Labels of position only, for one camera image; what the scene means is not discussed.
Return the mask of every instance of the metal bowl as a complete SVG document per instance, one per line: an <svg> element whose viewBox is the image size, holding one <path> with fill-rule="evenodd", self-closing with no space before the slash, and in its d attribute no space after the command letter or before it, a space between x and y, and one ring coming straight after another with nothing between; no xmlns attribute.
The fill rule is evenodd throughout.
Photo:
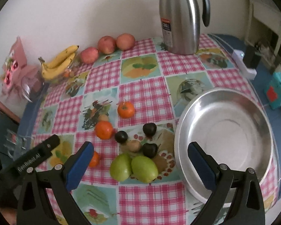
<svg viewBox="0 0 281 225"><path fill-rule="evenodd" d="M211 191L199 178L187 155L188 144L201 148L232 170L252 167L261 184L273 155L270 123L263 110L241 92L214 88L194 98L183 111L175 133L175 159L187 189L206 203ZM228 193L224 207L231 204L235 190Z"/></svg>

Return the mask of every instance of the white wall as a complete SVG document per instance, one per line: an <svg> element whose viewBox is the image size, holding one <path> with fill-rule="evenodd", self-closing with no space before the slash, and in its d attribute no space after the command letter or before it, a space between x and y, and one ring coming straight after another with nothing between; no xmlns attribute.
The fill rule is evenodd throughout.
<svg viewBox="0 0 281 225"><path fill-rule="evenodd" d="M39 56L51 59L71 44L81 49L95 46L104 35L160 36L158 4L159 0L9 0L0 12L0 74L18 35L32 64L38 63ZM211 23L201 32L243 38L247 14L247 0L211 0ZM22 116L25 104L7 106Z"/></svg>

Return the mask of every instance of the metal bolt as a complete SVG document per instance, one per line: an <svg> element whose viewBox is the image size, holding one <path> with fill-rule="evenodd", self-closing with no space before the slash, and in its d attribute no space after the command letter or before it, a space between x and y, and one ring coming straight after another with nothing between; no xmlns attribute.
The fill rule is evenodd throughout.
<svg viewBox="0 0 281 225"><path fill-rule="evenodd" d="M33 172L33 167L27 168L26 172L27 172L27 173L32 173L32 172Z"/></svg>
<svg viewBox="0 0 281 225"><path fill-rule="evenodd" d="M220 164L220 169L227 170L228 166L226 164Z"/></svg>
<svg viewBox="0 0 281 225"><path fill-rule="evenodd" d="M55 170L60 170L60 169L62 169L62 168L63 168L62 164L57 164L57 165L55 165L55 167L54 167Z"/></svg>
<svg viewBox="0 0 281 225"><path fill-rule="evenodd" d="M253 168L249 167L248 172L253 174L255 172L255 170Z"/></svg>

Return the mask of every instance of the bunch of bananas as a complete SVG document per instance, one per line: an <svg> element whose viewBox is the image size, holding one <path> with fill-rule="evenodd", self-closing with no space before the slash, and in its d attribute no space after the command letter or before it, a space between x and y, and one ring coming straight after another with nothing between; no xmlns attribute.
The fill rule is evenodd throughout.
<svg viewBox="0 0 281 225"><path fill-rule="evenodd" d="M45 80L53 80L62 74L71 64L79 46L73 45L59 53L51 62L46 63L41 57L42 76Z"/></svg>

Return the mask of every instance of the stainless steel jug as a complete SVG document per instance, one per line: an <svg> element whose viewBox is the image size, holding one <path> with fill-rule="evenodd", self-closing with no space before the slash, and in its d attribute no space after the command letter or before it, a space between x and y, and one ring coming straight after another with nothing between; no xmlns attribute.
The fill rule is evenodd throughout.
<svg viewBox="0 0 281 225"><path fill-rule="evenodd" d="M197 0L160 0L159 12L165 47L169 52L189 55L199 47L200 11ZM203 23L210 22L210 1L203 0Z"/></svg>

